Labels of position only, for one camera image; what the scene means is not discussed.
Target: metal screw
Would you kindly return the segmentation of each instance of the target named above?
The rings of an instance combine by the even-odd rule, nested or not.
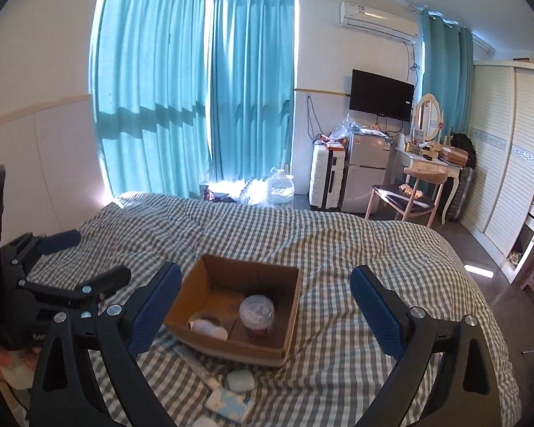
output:
[[[476,326],[477,324],[479,324],[479,320],[473,315],[467,315],[465,316],[465,323],[470,326]]]
[[[411,313],[411,316],[417,319],[425,318],[425,310],[421,307],[413,307],[409,311]]]
[[[122,310],[123,308],[121,307],[121,305],[111,305],[107,308],[107,315],[117,316]]]
[[[63,311],[60,311],[57,315],[55,315],[53,317],[53,320],[56,322],[56,323],[62,323],[63,321],[65,321],[67,318],[67,315],[65,313],[63,313]]]

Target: wooden chair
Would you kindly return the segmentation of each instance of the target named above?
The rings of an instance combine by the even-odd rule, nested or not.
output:
[[[396,209],[398,212],[398,215],[396,215],[396,220],[399,220],[400,215],[402,215],[402,221],[406,221],[409,217],[431,214],[429,215],[429,220],[427,221],[427,227],[430,228],[435,216],[435,212],[437,212],[437,206],[439,206],[443,185],[447,181],[447,174],[428,172],[425,170],[417,170],[407,167],[404,169],[404,173],[406,175],[414,176],[416,179],[410,197],[408,197],[398,185],[375,184],[372,187],[370,202],[368,203],[368,209],[366,210],[366,219],[370,217],[374,203],[374,197],[377,195],[386,204],[391,205],[394,209]],[[415,199],[415,193],[420,180],[436,185],[437,196],[435,197],[435,201],[426,195],[423,195],[423,197],[420,197],[419,199]]]

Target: cardboard box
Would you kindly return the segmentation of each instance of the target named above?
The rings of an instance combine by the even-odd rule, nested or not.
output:
[[[184,276],[164,323],[178,340],[207,355],[281,367],[289,357],[301,286],[298,268],[203,255]],[[269,336],[252,339],[239,319],[239,305],[246,296],[265,291],[274,298],[273,328]],[[228,340],[192,332],[187,321],[197,312],[218,318]]]
[[[443,146],[441,149],[441,157],[447,162],[461,166],[467,165],[468,152],[453,146]]]

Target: white wall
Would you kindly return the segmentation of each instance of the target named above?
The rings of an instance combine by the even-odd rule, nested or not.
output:
[[[0,117],[88,93],[97,0],[9,0],[0,12]],[[0,125],[3,242],[78,228],[109,200],[90,99]]]
[[[513,58],[524,58],[530,56],[534,63],[534,51],[497,49],[493,60],[494,61],[512,61]]]
[[[3,242],[79,228],[111,201],[89,99],[1,125],[0,165],[6,167]]]
[[[406,5],[392,0],[299,0],[297,88],[349,94],[353,69],[407,81],[408,67],[413,64],[411,49],[408,50],[401,42],[340,27],[339,6],[343,1],[365,4],[406,17],[416,23],[417,29],[417,16]],[[413,72],[409,73],[409,82],[415,83]],[[297,194],[307,194],[309,190],[313,148],[307,133],[308,95],[313,100],[324,133],[332,132],[349,113],[350,100],[345,96],[296,93],[291,171]],[[364,125],[375,122],[374,115],[363,112],[350,112],[350,115]],[[384,129],[383,118],[380,118],[380,125]],[[401,125],[399,121],[388,120],[389,130],[397,131]]]
[[[412,11],[392,0],[299,0],[297,88],[350,93],[352,69],[406,81],[405,45],[340,27],[339,6],[343,1],[413,19],[417,27]]]
[[[97,0],[9,0],[0,12],[0,117],[88,92]]]

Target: wardrobe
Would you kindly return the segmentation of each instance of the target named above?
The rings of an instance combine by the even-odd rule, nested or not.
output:
[[[477,172],[462,223],[512,282],[534,246],[534,64],[475,63],[468,137]]]

